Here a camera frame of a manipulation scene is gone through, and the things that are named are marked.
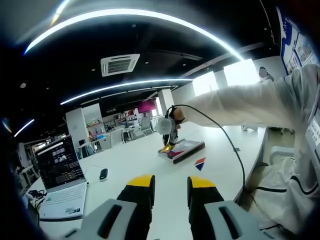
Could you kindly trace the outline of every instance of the laptop keyboard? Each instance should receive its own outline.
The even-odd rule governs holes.
[[[86,184],[78,184],[56,192],[48,193],[42,206],[55,205],[65,202],[70,202],[83,197]]]

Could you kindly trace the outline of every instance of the pink screen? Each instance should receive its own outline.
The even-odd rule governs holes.
[[[147,101],[142,101],[140,103],[138,103],[138,111],[139,113],[145,113],[145,112],[148,112],[148,111],[151,111],[151,110],[154,110],[156,109],[156,106],[155,106],[155,100],[154,99],[150,99],[150,100],[147,100]]]

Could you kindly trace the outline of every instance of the blue poster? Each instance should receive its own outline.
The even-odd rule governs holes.
[[[320,64],[308,39],[298,31],[297,26],[288,19],[278,8],[281,30],[281,58],[290,74],[294,69],[306,64]]]

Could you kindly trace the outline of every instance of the white jacket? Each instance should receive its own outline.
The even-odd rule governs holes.
[[[305,140],[319,80],[320,67],[307,65],[277,81],[211,91],[185,103],[224,126],[258,124],[295,130],[294,159],[282,158],[258,168],[247,186],[260,211],[293,233],[302,227],[314,200],[320,197]],[[215,127],[191,108],[182,107],[182,112],[186,121]],[[256,189],[258,186],[279,191]]]

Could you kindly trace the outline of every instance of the white sleeve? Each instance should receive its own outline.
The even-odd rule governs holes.
[[[277,81],[233,86],[211,91],[188,102],[220,125],[257,124],[305,129],[315,102],[320,67],[306,65]],[[186,121],[215,126],[189,107],[182,107]]]
[[[211,91],[185,104],[198,109],[222,126],[258,124],[293,128],[289,114],[272,81]],[[181,109],[186,121],[216,127],[195,110],[185,106]]]

